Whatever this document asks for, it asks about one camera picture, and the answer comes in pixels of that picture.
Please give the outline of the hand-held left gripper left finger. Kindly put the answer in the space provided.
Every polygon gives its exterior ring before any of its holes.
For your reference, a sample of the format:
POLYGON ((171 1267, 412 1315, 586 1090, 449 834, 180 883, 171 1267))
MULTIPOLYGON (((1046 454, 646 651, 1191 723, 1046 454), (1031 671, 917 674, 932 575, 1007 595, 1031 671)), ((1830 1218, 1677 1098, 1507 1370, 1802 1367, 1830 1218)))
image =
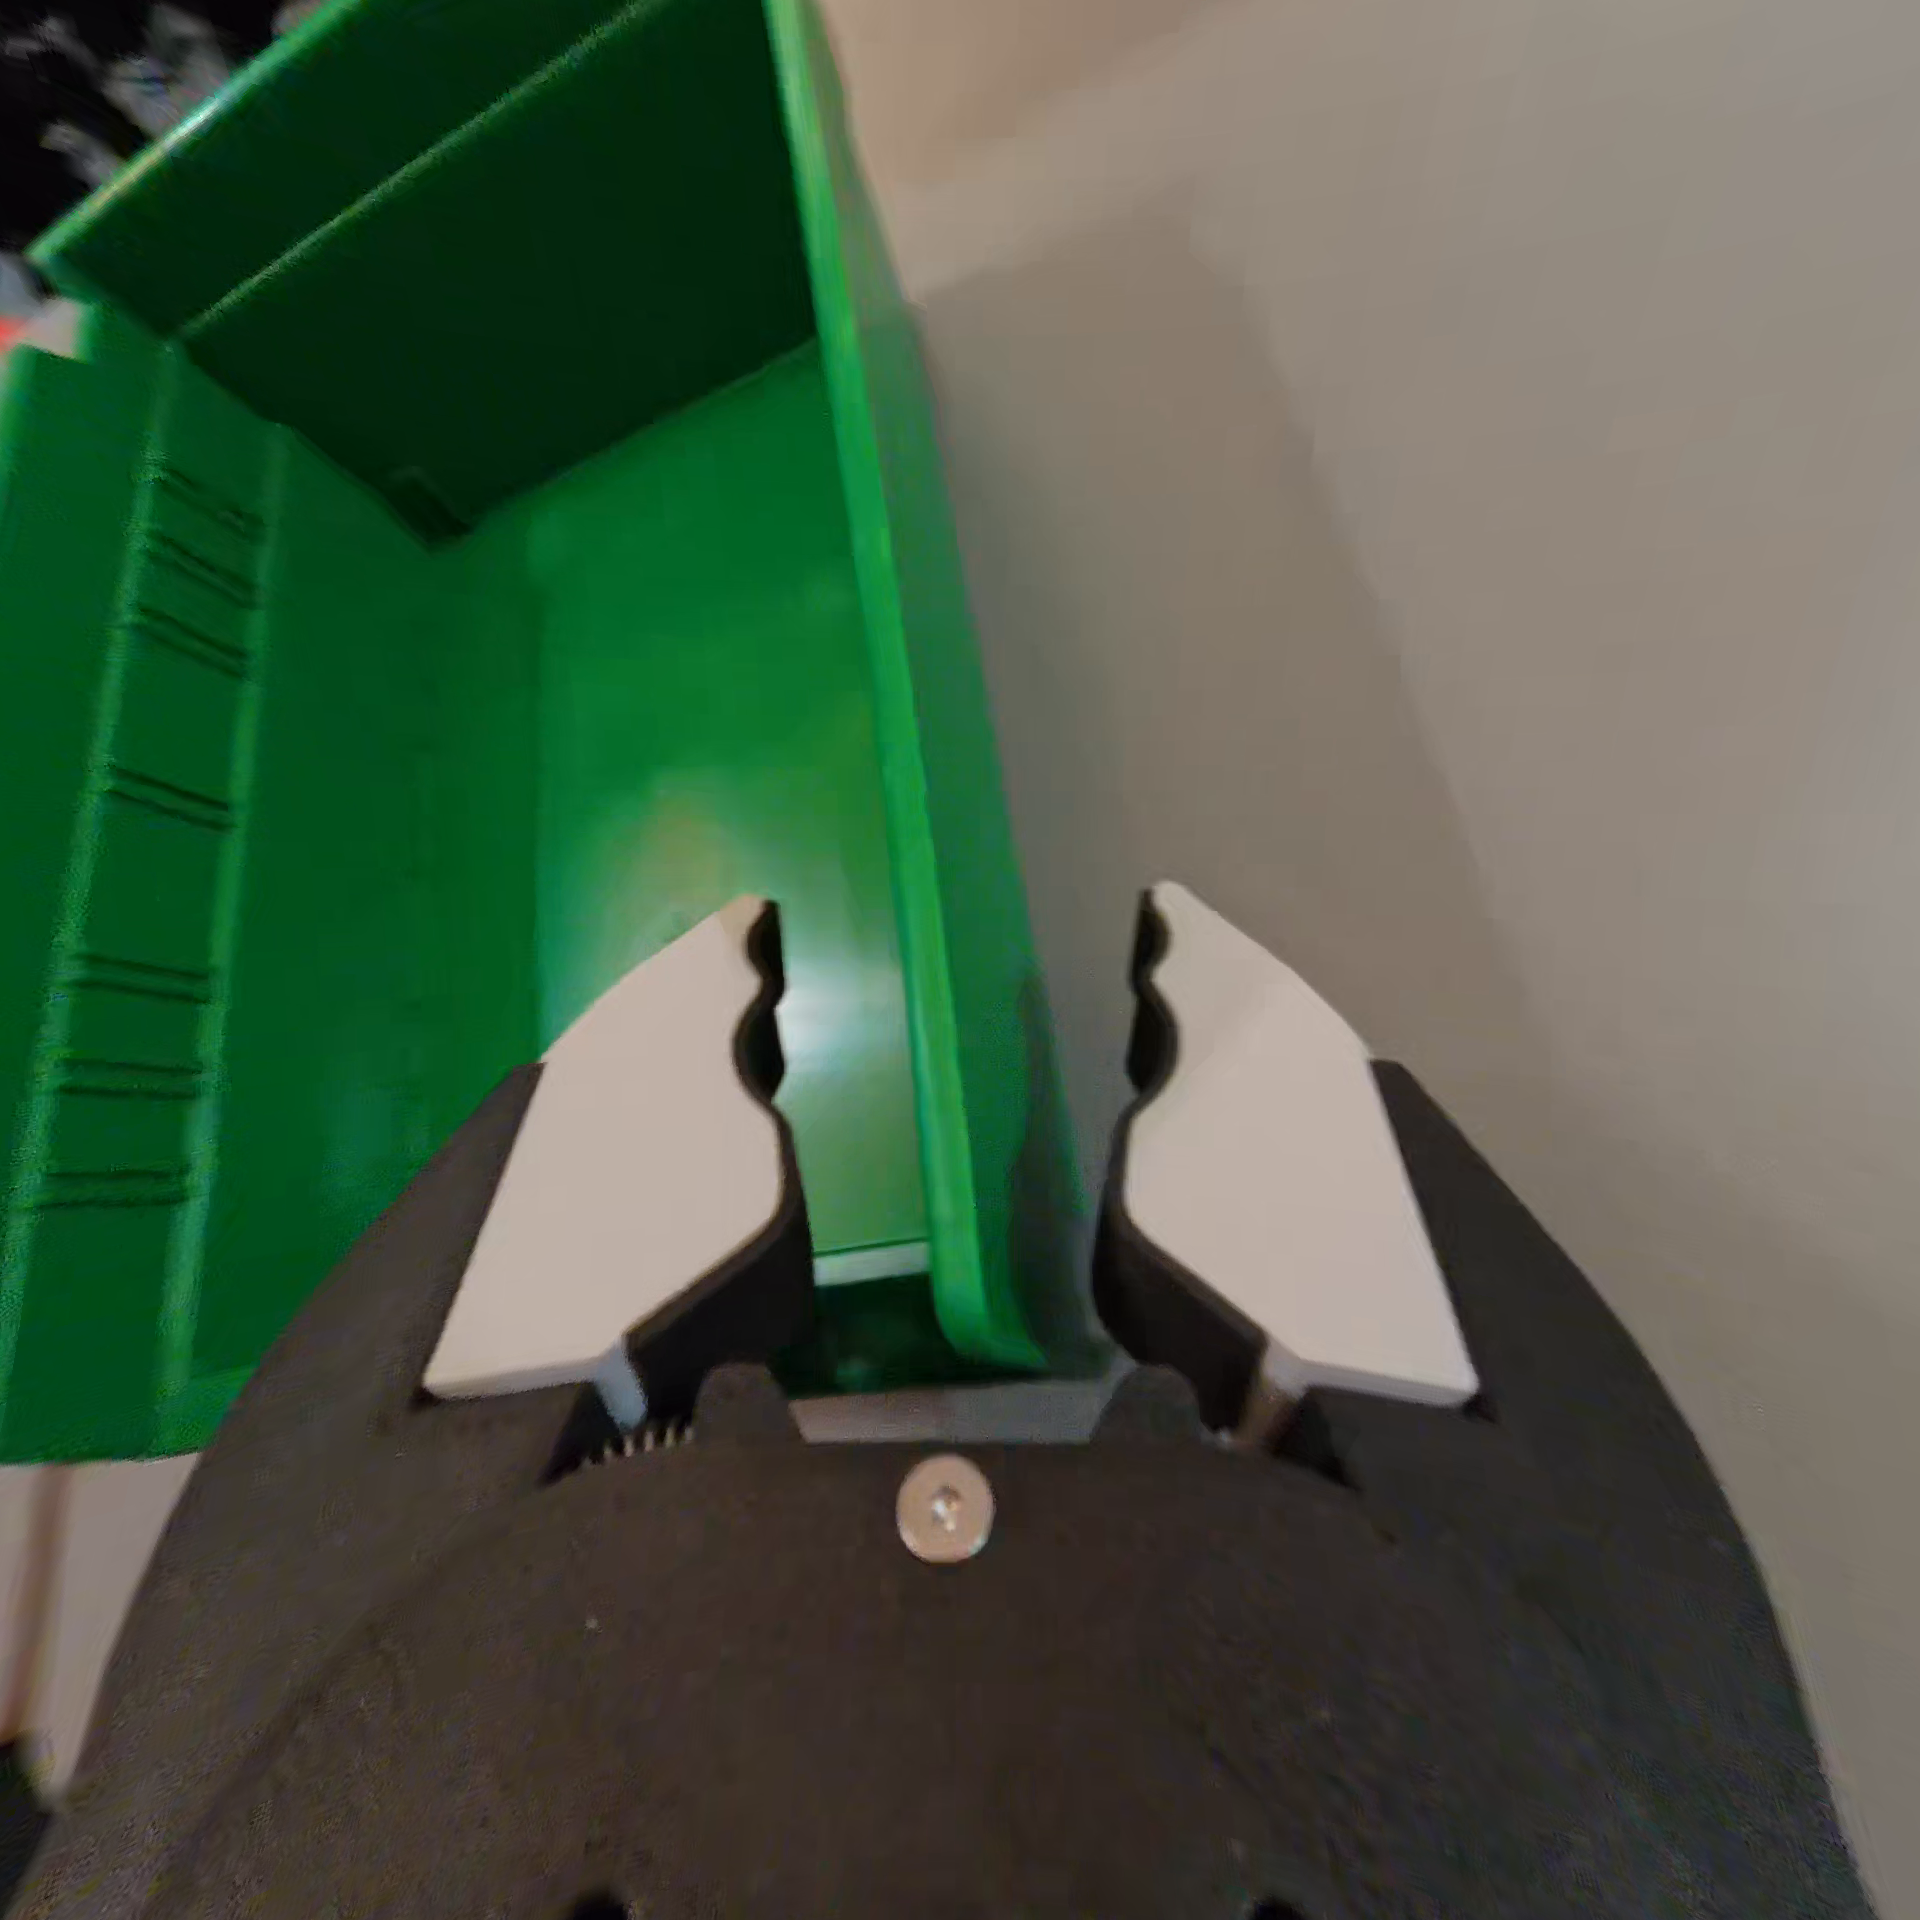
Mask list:
POLYGON ((782 995, 777 903, 741 897, 550 1042, 422 1370, 431 1402, 587 1386, 617 1427, 687 1427, 714 1370, 799 1339, 782 995))

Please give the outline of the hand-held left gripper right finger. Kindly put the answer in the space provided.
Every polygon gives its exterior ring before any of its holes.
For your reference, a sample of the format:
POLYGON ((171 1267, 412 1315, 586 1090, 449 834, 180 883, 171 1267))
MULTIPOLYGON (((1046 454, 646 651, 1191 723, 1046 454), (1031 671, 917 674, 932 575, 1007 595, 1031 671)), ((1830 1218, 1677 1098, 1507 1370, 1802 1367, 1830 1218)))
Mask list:
POLYGON ((1174 879, 1141 893, 1130 983, 1093 1244, 1110 1339, 1246 1449, 1315 1391, 1465 1410, 1479 1370, 1356 1027, 1174 879))

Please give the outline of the green plastic bin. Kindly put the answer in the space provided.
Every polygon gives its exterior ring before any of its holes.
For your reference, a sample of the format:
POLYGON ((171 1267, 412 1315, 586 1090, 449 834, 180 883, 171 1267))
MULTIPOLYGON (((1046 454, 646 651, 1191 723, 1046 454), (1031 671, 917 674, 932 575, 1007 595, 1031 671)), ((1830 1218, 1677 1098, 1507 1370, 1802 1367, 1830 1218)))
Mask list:
POLYGON ((780 905, 811 1390, 1097 1367, 945 452, 817 4, 322 4, 5 355, 5 1462, 210 1441, 509 1067, 780 905))

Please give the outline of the grey desk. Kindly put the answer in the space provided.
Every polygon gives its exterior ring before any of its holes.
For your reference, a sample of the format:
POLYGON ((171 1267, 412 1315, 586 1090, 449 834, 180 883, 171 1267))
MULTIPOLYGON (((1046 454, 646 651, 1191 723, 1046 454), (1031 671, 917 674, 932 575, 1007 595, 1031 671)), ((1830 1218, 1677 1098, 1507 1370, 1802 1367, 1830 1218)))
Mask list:
POLYGON ((822 4, 1093 1157, 1186 879, 1682 1402, 1916 1915, 1916 4, 822 4))

